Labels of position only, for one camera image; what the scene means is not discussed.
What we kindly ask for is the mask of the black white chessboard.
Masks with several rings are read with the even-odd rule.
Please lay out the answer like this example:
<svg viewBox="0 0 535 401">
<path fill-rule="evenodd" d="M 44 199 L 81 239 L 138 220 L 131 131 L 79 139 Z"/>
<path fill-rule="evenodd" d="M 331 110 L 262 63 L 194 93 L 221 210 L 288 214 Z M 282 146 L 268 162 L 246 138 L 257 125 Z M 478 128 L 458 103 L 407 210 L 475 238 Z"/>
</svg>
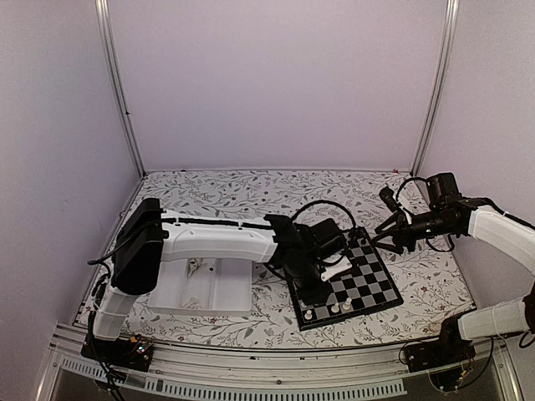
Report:
<svg viewBox="0 0 535 401">
<path fill-rule="evenodd" d="M 379 253 L 370 244 L 368 232 L 359 227 L 355 234 L 347 234 L 346 238 L 349 243 L 347 257 L 352 268 L 328 281 L 330 293 L 326 302 L 306 305 L 298 298 L 294 287 L 288 286 L 300 331 L 383 312 L 404 303 Z M 348 297 L 352 298 L 352 307 L 345 311 L 342 304 Z M 331 312 L 334 304 L 339 305 L 339 312 L 336 314 Z M 313 318 L 308 321 L 304 318 L 307 310 L 311 310 L 313 314 Z"/>
</svg>

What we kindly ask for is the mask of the white chess piece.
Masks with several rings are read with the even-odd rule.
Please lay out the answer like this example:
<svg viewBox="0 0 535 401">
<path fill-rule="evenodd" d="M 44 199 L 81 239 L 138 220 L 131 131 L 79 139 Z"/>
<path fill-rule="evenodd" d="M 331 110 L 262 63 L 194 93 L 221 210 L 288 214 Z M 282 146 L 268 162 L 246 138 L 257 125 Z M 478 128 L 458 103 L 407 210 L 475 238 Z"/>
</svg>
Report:
<svg viewBox="0 0 535 401">
<path fill-rule="evenodd" d="M 352 307 L 352 298 L 351 297 L 348 297 L 344 303 L 342 304 L 342 308 L 345 310 L 345 311 L 348 311 L 350 310 Z"/>
</svg>

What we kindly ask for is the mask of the white plastic tray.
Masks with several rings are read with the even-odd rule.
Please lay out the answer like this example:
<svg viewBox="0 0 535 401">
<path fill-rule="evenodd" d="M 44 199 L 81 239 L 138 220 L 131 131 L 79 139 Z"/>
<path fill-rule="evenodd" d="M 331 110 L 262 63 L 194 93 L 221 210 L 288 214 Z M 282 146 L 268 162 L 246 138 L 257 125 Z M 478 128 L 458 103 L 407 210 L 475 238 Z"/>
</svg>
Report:
<svg viewBox="0 0 535 401">
<path fill-rule="evenodd" d="M 192 258 L 160 265 L 147 307 L 168 315 L 247 317 L 252 310 L 253 263 Z"/>
</svg>

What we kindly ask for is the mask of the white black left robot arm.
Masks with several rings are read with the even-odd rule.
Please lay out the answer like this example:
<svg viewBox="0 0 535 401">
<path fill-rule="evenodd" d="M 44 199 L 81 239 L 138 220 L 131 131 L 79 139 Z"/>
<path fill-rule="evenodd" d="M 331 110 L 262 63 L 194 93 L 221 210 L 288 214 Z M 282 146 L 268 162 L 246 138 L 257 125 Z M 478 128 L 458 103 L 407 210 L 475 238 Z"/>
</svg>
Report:
<svg viewBox="0 0 535 401">
<path fill-rule="evenodd" d="M 253 220 L 188 216 L 147 198 L 120 230 L 114 249 L 88 262 L 112 262 L 89 318 L 91 347 L 107 363 L 124 356 L 121 327 L 137 298 L 156 287 L 163 262 L 231 259 L 283 269 L 303 303 L 315 305 L 326 302 L 329 280 L 351 268 L 348 248 L 332 219 L 307 226 L 277 214 Z"/>
</svg>

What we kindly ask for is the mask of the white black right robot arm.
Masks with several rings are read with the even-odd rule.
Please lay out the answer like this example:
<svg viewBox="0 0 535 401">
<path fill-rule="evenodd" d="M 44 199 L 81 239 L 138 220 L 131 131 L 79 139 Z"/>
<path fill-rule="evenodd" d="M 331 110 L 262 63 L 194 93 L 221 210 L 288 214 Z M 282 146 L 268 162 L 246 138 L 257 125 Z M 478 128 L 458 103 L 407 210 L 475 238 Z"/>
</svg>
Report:
<svg viewBox="0 0 535 401">
<path fill-rule="evenodd" d="M 380 199 L 390 217 L 375 228 L 374 246 L 402 254 L 413 252 L 417 241 L 438 236 L 469 237 L 480 242 L 507 266 L 523 268 L 522 277 L 534 276 L 534 226 L 501 209 L 488 197 L 467 197 L 457 187 L 451 172 L 422 180 L 428 211 L 417 214 L 401 201 L 400 190 L 385 187 Z M 449 364 L 463 353 L 465 345 L 478 338 L 522 337 L 534 334 L 534 287 L 523 285 L 526 294 L 484 308 L 448 317 L 441 324 L 432 357 Z"/>
</svg>

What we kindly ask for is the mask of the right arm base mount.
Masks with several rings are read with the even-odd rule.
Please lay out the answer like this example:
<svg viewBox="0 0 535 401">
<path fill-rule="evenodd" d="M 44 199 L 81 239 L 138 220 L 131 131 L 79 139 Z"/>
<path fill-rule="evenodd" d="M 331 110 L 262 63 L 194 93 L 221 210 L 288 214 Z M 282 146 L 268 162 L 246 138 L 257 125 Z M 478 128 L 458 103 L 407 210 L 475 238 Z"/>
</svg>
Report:
<svg viewBox="0 0 535 401">
<path fill-rule="evenodd" d="M 441 393 L 456 392 L 466 384 L 475 356 L 471 341 L 451 333 L 432 341 L 407 343 L 399 352 L 400 362 L 410 373 L 428 372 L 432 387 Z"/>
</svg>

